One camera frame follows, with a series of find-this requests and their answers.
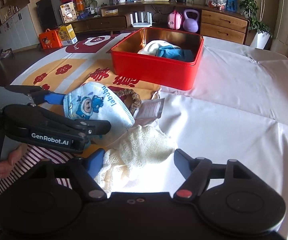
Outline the blue cartoon face mask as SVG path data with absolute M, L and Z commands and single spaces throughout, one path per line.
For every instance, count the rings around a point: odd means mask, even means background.
M 66 94 L 63 109 L 64 115 L 72 120 L 110 122 L 111 129 L 107 134 L 92 137 L 92 141 L 102 146 L 112 144 L 135 124 L 122 100 L 111 89 L 98 82 L 85 83 Z

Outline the cream knitted cloth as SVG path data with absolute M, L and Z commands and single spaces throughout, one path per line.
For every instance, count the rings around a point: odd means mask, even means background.
M 165 161 L 177 147 L 159 127 L 134 126 L 105 152 L 95 181 L 108 196 L 121 192 L 136 175 L 147 176 L 152 165 Z

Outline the clear packet with paper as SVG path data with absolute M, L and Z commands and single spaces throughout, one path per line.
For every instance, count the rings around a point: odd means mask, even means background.
M 143 100 L 141 107 L 135 112 L 135 125 L 153 125 L 158 124 L 164 109 L 164 99 Z

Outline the orange gift box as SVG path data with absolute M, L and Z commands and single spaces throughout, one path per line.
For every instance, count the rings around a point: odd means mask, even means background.
M 39 40 L 44 50 L 62 47 L 62 42 L 56 29 L 47 29 L 44 33 L 39 34 Z

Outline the yellow carton box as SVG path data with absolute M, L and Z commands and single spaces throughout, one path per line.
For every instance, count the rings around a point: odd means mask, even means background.
M 62 25 L 61 27 L 59 27 L 58 36 L 61 40 L 62 46 L 69 46 L 78 42 L 71 24 Z

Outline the red metal tin box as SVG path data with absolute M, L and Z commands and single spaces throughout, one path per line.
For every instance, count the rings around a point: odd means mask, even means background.
M 155 40 L 166 41 L 192 51 L 193 60 L 185 62 L 138 53 L 148 42 Z M 114 73 L 179 90 L 190 90 L 201 62 L 203 46 L 204 37 L 199 34 L 153 27 L 142 28 L 111 48 Z

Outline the black cabinet with coffee machine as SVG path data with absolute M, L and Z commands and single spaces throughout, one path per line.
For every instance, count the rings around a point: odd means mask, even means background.
M 55 29 L 63 24 L 63 16 L 60 12 L 61 5 L 61 0 L 39 0 L 36 3 L 43 31 Z

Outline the white cloth in box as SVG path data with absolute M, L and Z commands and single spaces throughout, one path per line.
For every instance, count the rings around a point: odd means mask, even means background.
M 171 49 L 180 49 L 179 46 L 173 45 L 167 41 L 163 41 L 163 40 L 153 40 L 151 42 L 149 42 L 148 44 L 146 44 L 142 49 L 140 49 L 137 53 L 138 54 L 143 54 L 143 55 L 151 55 L 151 56 L 155 56 L 158 49 L 160 47 L 169 47 Z

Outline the white wifi router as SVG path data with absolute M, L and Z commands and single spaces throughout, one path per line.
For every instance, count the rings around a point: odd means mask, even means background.
M 132 12 L 129 15 L 129 19 L 133 28 L 149 28 L 153 24 L 151 12 Z

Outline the pink small case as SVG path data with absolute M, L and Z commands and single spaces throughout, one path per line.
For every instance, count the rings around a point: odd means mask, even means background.
M 181 27 L 183 17 L 181 13 L 174 10 L 172 13 L 168 15 L 168 27 L 170 29 L 179 30 Z

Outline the purple kettlebell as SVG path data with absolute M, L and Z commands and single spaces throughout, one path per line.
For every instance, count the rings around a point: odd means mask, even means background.
M 189 18 L 188 13 L 196 14 L 196 18 Z M 199 21 L 200 14 L 198 11 L 193 9 L 186 9 L 184 10 L 184 22 L 183 22 L 183 29 L 190 33 L 197 33 L 199 30 Z

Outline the wooden tv cabinet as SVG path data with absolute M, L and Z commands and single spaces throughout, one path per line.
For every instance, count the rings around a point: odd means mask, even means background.
M 245 44 L 249 21 L 242 15 L 229 11 L 220 11 L 206 5 L 177 2 L 133 2 L 116 6 L 108 5 L 105 11 L 117 9 L 113 16 L 89 17 L 72 22 L 76 33 L 89 32 L 114 32 L 133 30 L 130 22 L 130 13 L 148 11 L 152 13 L 153 26 L 167 28 L 168 15 L 173 12 L 184 12 L 193 9 L 200 13 L 198 33 L 208 37 L 214 37 L 239 44 Z

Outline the potted tree white pot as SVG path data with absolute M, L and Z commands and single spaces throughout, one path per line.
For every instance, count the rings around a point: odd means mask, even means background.
M 266 0 L 260 0 L 260 5 L 255 0 L 239 0 L 239 8 L 249 21 L 248 29 L 255 32 L 250 46 L 257 49 L 264 49 L 271 37 L 270 27 L 263 22 L 265 6 Z

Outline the wooden wall shelf cabinet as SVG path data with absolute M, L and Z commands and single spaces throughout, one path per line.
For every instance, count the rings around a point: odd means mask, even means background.
M 36 3 L 40 0 L 0 0 L 0 47 L 13 51 L 39 44 L 43 32 Z

